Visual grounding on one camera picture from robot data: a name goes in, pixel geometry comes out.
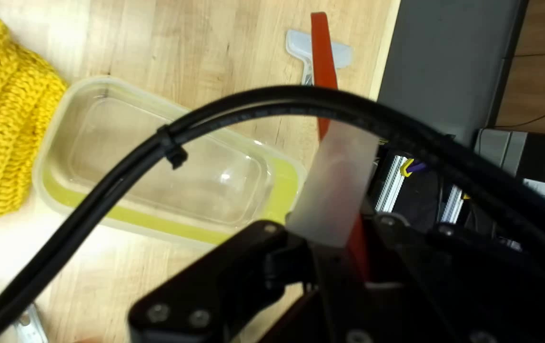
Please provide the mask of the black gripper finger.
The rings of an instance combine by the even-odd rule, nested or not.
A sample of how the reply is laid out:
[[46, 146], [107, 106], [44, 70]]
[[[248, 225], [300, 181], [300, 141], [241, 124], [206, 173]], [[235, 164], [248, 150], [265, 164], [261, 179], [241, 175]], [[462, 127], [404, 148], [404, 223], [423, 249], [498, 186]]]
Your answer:
[[311, 286], [315, 280], [311, 247], [303, 238], [288, 236], [265, 253], [263, 287], [267, 299], [279, 299], [292, 284]]

